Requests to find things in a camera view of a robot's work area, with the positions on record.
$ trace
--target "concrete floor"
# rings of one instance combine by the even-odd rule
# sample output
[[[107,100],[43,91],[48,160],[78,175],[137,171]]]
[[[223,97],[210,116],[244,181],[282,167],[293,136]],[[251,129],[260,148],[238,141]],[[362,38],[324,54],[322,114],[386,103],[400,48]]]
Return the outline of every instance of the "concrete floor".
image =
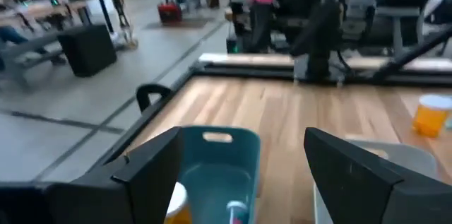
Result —
[[[0,181],[79,177],[140,117],[137,86],[170,86],[203,52],[225,52],[222,9],[199,11],[214,17],[199,29],[144,29],[159,21],[159,3],[126,0],[139,47],[98,75],[76,78],[69,66],[42,64],[27,74],[31,93],[0,83]]]

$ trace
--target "floor line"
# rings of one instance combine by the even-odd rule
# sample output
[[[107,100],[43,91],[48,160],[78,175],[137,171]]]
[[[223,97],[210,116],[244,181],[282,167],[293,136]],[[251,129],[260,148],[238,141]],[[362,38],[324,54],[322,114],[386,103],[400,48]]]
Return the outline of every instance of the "floor line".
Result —
[[[174,61],[170,66],[168,66],[162,73],[156,76],[154,79],[151,79],[150,82],[158,82],[162,78],[164,78],[176,65],[181,63],[185,58],[187,58],[193,51],[195,51],[205,40],[207,40],[210,36],[215,34],[221,27],[225,24],[225,21],[219,22],[211,31],[205,34],[200,40],[198,40],[194,45],[188,48],[176,61]],[[101,124],[97,126],[97,128],[93,129],[90,133],[86,134],[78,143],[73,145],[70,149],[68,149],[65,153],[60,155],[52,164],[47,166],[43,171],[41,171],[33,181],[40,181],[49,175],[53,170],[55,170],[60,164],[62,164],[67,158],[69,158],[72,154],[74,154],[79,148],[81,148],[85,143],[87,143],[96,133],[100,130],[100,128],[107,126],[115,117],[120,115],[129,105],[131,105],[135,101],[135,96],[130,97],[125,103],[119,106],[110,116],[108,116]]]
[[[31,120],[39,121],[39,122],[48,122],[48,123],[59,124],[59,125],[64,125],[64,126],[74,126],[74,127],[81,128],[81,129],[95,129],[98,126],[98,124],[92,124],[89,122],[80,122],[80,121],[75,121],[75,120],[71,120],[71,119],[55,119],[55,118],[44,117],[44,116],[38,115],[38,114],[29,114],[26,112],[6,110],[6,109],[0,109],[0,114],[9,115],[12,117],[20,117],[20,118],[24,118],[24,119],[31,119]],[[114,126],[103,126],[99,130],[102,132],[108,132],[108,133],[117,134],[117,135],[120,135],[120,134],[124,133],[124,131],[125,131],[125,129],[117,128]]]

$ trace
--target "teal basket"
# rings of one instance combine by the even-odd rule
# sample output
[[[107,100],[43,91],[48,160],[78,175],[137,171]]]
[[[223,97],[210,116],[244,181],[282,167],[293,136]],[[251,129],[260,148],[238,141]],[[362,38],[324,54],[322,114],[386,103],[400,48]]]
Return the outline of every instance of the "teal basket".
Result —
[[[216,126],[184,127],[179,181],[189,195],[193,223],[229,223],[230,201],[241,201],[254,223],[261,140],[252,131]]]

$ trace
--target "plastic basket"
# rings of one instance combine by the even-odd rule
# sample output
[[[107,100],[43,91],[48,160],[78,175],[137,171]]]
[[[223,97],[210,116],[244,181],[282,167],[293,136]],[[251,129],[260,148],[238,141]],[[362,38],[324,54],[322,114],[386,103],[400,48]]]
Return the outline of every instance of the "plastic basket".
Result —
[[[241,201],[254,222],[261,141],[252,131],[216,126],[184,128],[179,181],[186,187],[193,223],[229,223],[229,201]]]
[[[349,140],[361,148],[371,151],[381,151],[391,162],[406,167],[428,177],[438,179],[436,160],[430,153],[416,147],[403,144],[377,143],[371,141]],[[320,192],[314,185],[314,214],[316,224],[333,224]]]

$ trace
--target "orange cup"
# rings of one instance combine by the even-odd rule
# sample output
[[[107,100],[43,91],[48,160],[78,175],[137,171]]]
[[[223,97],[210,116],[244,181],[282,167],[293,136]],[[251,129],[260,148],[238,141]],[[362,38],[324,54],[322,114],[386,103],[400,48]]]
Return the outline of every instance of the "orange cup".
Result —
[[[436,138],[452,110],[452,98],[441,95],[423,95],[413,121],[413,129],[421,136]]]
[[[165,224],[192,224],[188,195],[184,185],[176,182],[167,209]]]

